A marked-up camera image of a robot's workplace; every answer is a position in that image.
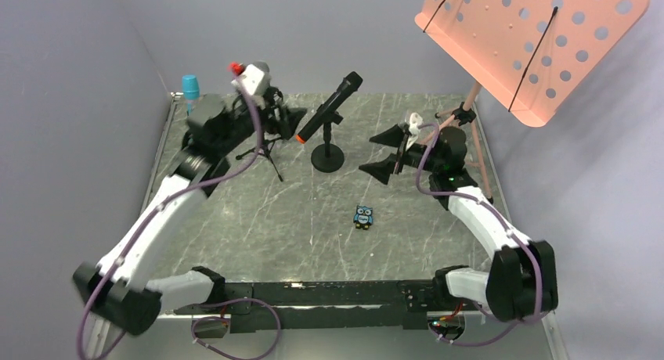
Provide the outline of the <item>black tripod shock mount stand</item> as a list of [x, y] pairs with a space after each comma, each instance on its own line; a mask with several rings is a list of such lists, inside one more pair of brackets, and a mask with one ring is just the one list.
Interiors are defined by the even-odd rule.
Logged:
[[235, 156], [235, 160], [242, 160], [244, 157], [252, 153], [257, 153], [260, 157], [264, 157], [273, 167], [276, 176], [280, 182], [284, 182], [283, 176], [280, 174], [274, 159], [272, 158], [272, 151], [278, 141], [282, 141], [282, 136], [277, 136], [272, 139], [264, 139], [258, 149], [249, 149], [244, 153]]

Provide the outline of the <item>black microphone orange end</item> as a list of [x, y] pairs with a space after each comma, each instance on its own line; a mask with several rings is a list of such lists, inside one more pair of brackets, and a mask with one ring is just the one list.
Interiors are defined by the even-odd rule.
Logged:
[[312, 118], [296, 134], [295, 138], [304, 144], [324, 123], [334, 122], [335, 124], [339, 124], [340, 121], [338, 118], [340, 115], [337, 113], [337, 109], [359, 89], [362, 83], [363, 78], [355, 71], [346, 75], [336, 91], [318, 107]]

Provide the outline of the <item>black round-base phone stand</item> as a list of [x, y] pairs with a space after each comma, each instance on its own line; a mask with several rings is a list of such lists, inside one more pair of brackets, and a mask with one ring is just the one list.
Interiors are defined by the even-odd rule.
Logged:
[[311, 154], [312, 166], [323, 173], [338, 171], [345, 162], [345, 155], [340, 147], [332, 143], [332, 124], [340, 124], [343, 117], [335, 111], [323, 123], [323, 144], [318, 145]]

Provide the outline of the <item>blue toy microphone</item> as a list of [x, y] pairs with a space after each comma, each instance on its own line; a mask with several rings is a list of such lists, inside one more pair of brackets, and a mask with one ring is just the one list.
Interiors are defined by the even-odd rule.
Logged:
[[200, 86], [196, 75], [182, 76], [182, 96], [186, 102], [186, 112], [190, 115], [200, 100]]

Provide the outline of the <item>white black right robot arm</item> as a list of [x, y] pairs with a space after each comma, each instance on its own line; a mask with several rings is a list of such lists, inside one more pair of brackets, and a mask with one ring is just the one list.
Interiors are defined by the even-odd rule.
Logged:
[[501, 322], [539, 318], [558, 307], [558, 284], [553, 247], [533, 241], [517, 230], [484, 195], [465, 167], [466, 134], [444, 127], [427, 145], [414, 141], [416, 132], [398, 124], [370, 138], [396, 149], [384, 160], [363, 164], [360, 170], [383, 184], [405, 166], [429, 174], [428, 189], [472, 233], [491, 261], [487, 272], [466, 265], [439, 269], [433, 278], [435, 293], [473, 301], [489, 308]]

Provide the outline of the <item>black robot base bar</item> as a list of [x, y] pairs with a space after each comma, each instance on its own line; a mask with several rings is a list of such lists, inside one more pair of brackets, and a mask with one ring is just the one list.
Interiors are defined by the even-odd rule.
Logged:
[[400, 327], [427, 329], [463, 302], [431, 279], [387, 281], [227, 283], [228, 308], [189, 305], [176, 315], [220, 315], [231, 333], [282, 329]]

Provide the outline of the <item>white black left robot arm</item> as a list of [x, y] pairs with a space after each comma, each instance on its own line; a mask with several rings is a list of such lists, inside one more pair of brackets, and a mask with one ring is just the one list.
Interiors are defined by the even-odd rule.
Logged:
[[227, 156], [253, 135], [289, 139], [308, 112], [272, 95], [257, 111], [259, 129], [241, 95], [228, 103], [220, 95], [207, 94], [193, 105], [182, 148], [149, 206], [112, 251], [96, 265], [83, 263], [74, 272], [74, 285], [92, 313], [138, 336], [164, 311], [227, 301], [225, 278], [208, 268], [197, 266], [163, 279], [150, 275], [182, 223], [230, 178]]

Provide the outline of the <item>pink music stand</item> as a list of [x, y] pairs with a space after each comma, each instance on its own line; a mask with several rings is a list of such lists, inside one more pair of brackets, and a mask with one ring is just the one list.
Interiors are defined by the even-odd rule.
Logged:
[[415, 24], [522, 124], [541, 128], [650, 0], [424, 0]]

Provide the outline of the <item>blue owl toy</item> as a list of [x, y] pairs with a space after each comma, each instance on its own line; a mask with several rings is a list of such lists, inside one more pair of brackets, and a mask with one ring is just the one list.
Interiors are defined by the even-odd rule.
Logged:
[[368, 230], [374, 223], [373, 208], [358, 205], [355, 209], [353, 223], [357, 229]]

